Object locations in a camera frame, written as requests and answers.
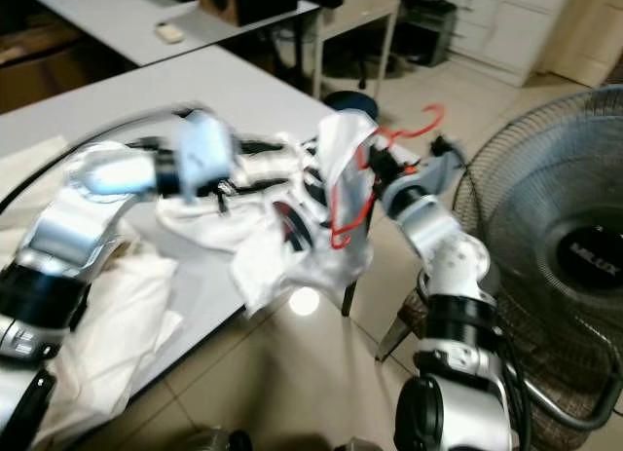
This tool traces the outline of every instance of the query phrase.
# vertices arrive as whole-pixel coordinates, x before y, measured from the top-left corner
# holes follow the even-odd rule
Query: robotic arm
[[[461,167],[453,147],[438,138],[420,170],[386,149],[370,153],[376,195],[422,261],[419,292],[428,306],[414,357],[420,375],[400,394],[394,443],[398,451],[509,451],[496,303],[479,287],[489,254],[434,196]]]
[[[27,449],[34,437],[55,386],[44,361],[86,309],[120,218],[157,195],[191,202],[229,177],[234,146],[222,122],[195,110],[177,135],[175,151],[102,141],[71,156],[64,186],[0,272],[0,449]]]

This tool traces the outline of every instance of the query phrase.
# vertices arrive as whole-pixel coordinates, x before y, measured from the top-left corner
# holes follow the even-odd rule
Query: metal table leg
[[[387,60],[389,59],[389,49],[391,48],[391,40],[393,39],[393,29],[396,26],[396,19],[398,18],[399,6],[393,10],[393,12],[387,18],[387,26],[385,27],[385,38],[383,39],[383,49],[381,50],[381,65],[379,66],[379,78],[377,84],[374,87],[374,100],[379,100],[379,92],[381,91],[381,83],[385,78],[385,71],[387,69]]]
[[[298,16],[292,19],[294,28],[294,84],[302,91],[305,88],[303,73],[303,18]]]

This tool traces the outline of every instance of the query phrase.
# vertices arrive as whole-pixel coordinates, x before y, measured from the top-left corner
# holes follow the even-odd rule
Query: black cylindrical joint
[[[26,451],[39,430],[56,379],[46,370],[40,370],[24,392],[4,430],[0,430],[0,449]]]
[[[0,314],[27,324],[62,329],[87,294],[88,285],[15,263],[0,272]]]
[[[497,310],[471,298],[435,295],[428,299],[425,337],[459,341],[495,352]]]
[[[179,173],[172,151],[159,149],[156,153],[156,188],[158,194],[163,196],[178,195],[180,192]]]
[[[405,188],[396,193],[396,196],[391,200],[391,206],[387,211],[387,217],[395,219],[398,214],[405,210],[410,205],[416,203],[424,195],[421,189],[416,186],[411,188]]]

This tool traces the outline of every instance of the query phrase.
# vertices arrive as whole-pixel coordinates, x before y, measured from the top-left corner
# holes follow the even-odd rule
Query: white cloth
[[[0,196],[66,146],[55,137],[0,160]],[[62,167],[37,180],[0,216],[0,264],[13,253],[33,219],[62,183]],[[145,368],[182,318],[166,309],[177,267],[123,221],[116,251],[93,282],[89,307],[48,369],[56,376],[51,406],[36,442],[67,438],[104,423],[126,407],[133,378]]]
[[[236,186],[248,187],[258,181],[275,178],[287,180],[301,170],[302,151],[292,147],[286,135],[277,134],[262,138],[262,141],[282,149],[239,155],[230,177]],[[268,197],[274,191],[275,187],[271,187],[264,192],[228,197],[225,213],[219,211],[213,195],[201,198],[192,205],[187,205],[180,198],[159,199],[156,216],[169,231],[194,244],[236,252],[240,243],[269,218]]]
[[[293,185],[280,195],[271,196],[272,212],[240,244],[231,266],[249,315],[298,286],[336,290],[356,281],[368,269],[372,248],[365,225],[348,232],[350,243],[336,249],[331,245],[327,223],[332,216],[333,193],[338,193],[334,212],[338,227],[353,222],[369,199],[374,177],[369,170],[359,169],[354,156],[360,145],[372,140],[376,128],[367,116],[354,111],[322,120],[311,164],[316,165],[322,179],[328,206],[306,191],[304,173],[293,177]],[[297,232],[297,227],[304,230]],[[296,234],[298,244],[288,241],[292,234]]]

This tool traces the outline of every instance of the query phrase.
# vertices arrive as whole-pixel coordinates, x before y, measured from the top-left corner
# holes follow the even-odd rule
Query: chair leg
[[[322,14],[316,15],[315,24],[315,43],[313,46],[313,84],[311,95],[313,98],[320,98],[320,83],[322,81],[322,49],[324,39],[322,38]]]
[[[374,206],[370,206],[370,210],[366,215],[366,235],[370,232],[370,224],[372,223],[372,212],[374,212]],[[342,302],[342,316],[348,318],[350,316],[350,307],[352,306],[352,299],[354,298],[354,290],[357,287],[357,281],[354,281],[344,291],[344,301]]]
[[[410,332],[411,328],[402,319],[396,317],[379,343],[375,359],[378,361],[385,361]]]

